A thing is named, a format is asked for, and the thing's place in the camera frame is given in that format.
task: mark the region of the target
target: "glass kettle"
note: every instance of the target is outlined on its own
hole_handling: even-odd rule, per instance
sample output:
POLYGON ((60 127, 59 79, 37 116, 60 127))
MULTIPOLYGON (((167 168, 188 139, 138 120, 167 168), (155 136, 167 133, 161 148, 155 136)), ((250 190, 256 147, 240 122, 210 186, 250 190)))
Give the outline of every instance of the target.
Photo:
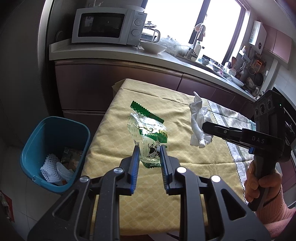
POLYGON ((160 40, 160 31, 158 31, 155 24, 148 21, 144 24, 144 28, 141 35, 141 40, 157 43, 160 40))

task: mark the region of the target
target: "microwave knob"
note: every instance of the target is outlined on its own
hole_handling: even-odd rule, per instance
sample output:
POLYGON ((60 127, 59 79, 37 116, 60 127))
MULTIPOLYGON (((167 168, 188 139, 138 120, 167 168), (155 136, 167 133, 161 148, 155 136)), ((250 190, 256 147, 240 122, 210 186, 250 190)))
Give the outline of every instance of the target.
POLYGON ((134 30, 131 32, 131 34, 132 34, 132 36, 137 37, 137 36, 140 35, 140 31, 137 30, 137 29, 134 29, 134 30))
POLYGON ((136 26, 141 26, 142 23, 143 23, 143 21, 142 21, 141 19, 136 19, 136 20, 135 20, 135 25, 136 25, 136 26))

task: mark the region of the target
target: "bright window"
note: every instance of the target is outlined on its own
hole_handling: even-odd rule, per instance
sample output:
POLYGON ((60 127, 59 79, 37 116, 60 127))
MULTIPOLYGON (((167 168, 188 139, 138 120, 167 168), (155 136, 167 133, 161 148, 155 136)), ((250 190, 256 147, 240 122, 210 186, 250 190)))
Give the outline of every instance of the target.
POLYGON ((148 0, 145 13, 146 21, 157 25, 162 37, 169 35, 180 43, 193 43, 193 28, 203 22, 203 54, 223 63, 231 58, 236 44, 244 17, 242 9, 236 0, 148 0))
POLYGON ((202 2, 202 0, 148 0, 145 8, 146 22, 151 21, 155 24, 162 37, 169 35, 180 43, 188 43, 202 2))
POLYGON ((222 63, 229 48, 241 6, 235 0, 211 0, 204 20, 203 54, 222 63))

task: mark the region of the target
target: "patterned cloth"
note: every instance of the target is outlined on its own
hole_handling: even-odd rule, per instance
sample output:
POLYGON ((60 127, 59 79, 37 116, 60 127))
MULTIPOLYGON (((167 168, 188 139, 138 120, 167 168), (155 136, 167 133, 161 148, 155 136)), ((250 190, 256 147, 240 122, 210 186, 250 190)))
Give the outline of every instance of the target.
MULTIPOLYGON (((193 96, 131 79, 126 79, 120 85, 116 85, 119 90, 92 140, 82 175, 90 178, 103 176, 118 167, 123 158, 132 155, 134 144, 127 121, 132 112, 130 104, 134 100, 165 120, 168 155, 178 158, 182 166, 196 175, 219 175, 244 200, 245 173, 253 156, 248 154, 248 150, 219 137, 214 137, 213 142, 203 149, 190 146, 192 130, 188 105, 193 102, 193 96)), ((206 99, 203 99, 203 106, 208 106, 215 123, 254 129, 250 120, 235 111, 206 99)), ((140 163, 134 195, 120 197, 121 235, 178 230, 179 218, 180 198, 165 193, 161 169, 147 169, 140 163)))

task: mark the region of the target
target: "trash bin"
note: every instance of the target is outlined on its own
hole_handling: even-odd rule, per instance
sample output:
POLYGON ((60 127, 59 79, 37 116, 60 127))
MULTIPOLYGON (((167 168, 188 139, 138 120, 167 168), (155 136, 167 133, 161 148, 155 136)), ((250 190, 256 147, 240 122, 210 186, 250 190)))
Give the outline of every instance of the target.
POLYGON ((79 122, 50 116, 42 120, 29 137, 20 157, 23 172, 39 186, 58 194, 64 193, 81 175, 85 155, 89 147, 90 132, 79 122), (62 158, 64 147, 83 150, 73 178, 63 186, 48 183, 41 174, 48 154, 62 158))

